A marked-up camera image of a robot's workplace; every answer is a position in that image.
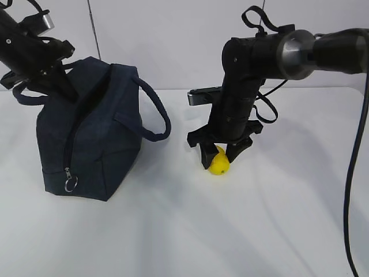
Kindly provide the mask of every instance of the zipper pull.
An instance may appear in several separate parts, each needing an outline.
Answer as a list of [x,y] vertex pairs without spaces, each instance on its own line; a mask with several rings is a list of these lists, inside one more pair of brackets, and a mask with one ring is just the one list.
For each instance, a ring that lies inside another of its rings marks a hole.
[[67,175],[67,181],[65,181],[64,190],[68,193],[71,193],[75,190],[75,188],[78,185],[78,177],[77,176],[73,177],[71,175],[69,167],[66,167],[64,171],[65,171],[65,174]]
[[65,173],[67,174],[67,181],[71,179],[71,174],[70,174],[70,171],[69,171],[69,167],[66,167],[65,169]]

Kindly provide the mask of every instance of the table surface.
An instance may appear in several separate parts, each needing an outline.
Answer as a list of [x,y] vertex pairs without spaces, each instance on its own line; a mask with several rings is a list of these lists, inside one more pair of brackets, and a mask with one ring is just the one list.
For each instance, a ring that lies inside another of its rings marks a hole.
[[[279,120],[224,176],[202,169],[187,133],[210,106],[159,91],[169,140],[143,142],[107,202],[44,192],[38,107],[0,95],[0,276],[350,276],[342,238],[344,182],[362,105],[350,88],[280,89]],[[272,113],[262,103],[260,112]],[[142,95],[144,125],[163,122]],[[369,276],[369,139],[353,182],[351,242]]]

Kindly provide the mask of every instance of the yellow lemon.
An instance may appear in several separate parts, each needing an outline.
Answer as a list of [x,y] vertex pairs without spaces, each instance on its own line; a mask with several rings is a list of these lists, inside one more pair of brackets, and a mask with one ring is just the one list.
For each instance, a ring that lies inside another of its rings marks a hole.
[[217,146],[219,153],[212,160],[209,171],[214,175],[223,175],[229,169],[229,160],[225,155],[224,150]]

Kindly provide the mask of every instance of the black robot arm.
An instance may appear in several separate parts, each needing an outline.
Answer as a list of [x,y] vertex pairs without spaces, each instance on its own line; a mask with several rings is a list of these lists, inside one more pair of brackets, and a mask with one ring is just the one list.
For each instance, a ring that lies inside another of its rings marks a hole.
[[[260,25],[246,17],[248,11],[260,14],[264,24],[276,33],[268,35]],[[364,73],[368,47],[363,34],[367,29],[350,29],[316,38],[294,25],[275,27],[265,12],[252,6],[242,14],[250,28],[257,28],[254,38],[232,38],[223,49],[222,87],[189,92],[190,105],[212,104],[209,122],[191,132],[191,147],[200,145],[202,164],[207,169],[218,154],[215,143],[227,144],[230,162],[250,147],[250,135],[261,133],[262,124],[250,121],[251,110],[266,79],[301,80],[315,70]]]
[[7,89],[18,85],[75,102],[78,95],[62,65],[62,60],[71,57],[75,49],[67,40],[40,36],[54,27],[50,11],[42,10],[34,0],[28,1],[38,13],[20,23],[4,10],[12,1],[0,5],[0,61],[11,70],[0,83]]

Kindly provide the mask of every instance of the fabric bag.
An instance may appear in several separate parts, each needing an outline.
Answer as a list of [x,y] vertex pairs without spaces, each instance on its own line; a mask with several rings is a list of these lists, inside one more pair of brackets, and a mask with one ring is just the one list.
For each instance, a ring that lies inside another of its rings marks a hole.
[[[133,165],[142,138],[165,140],[170,119],[136,67],[89,57],[76,62],[68,78],[79,94],[73,104],[57,97],[25,96],[22,86],[13,95],[24,105],[44,105],[36,131],[46,191],[107,201]],[[164,133],[142,126],[139,87],[164,118]]]

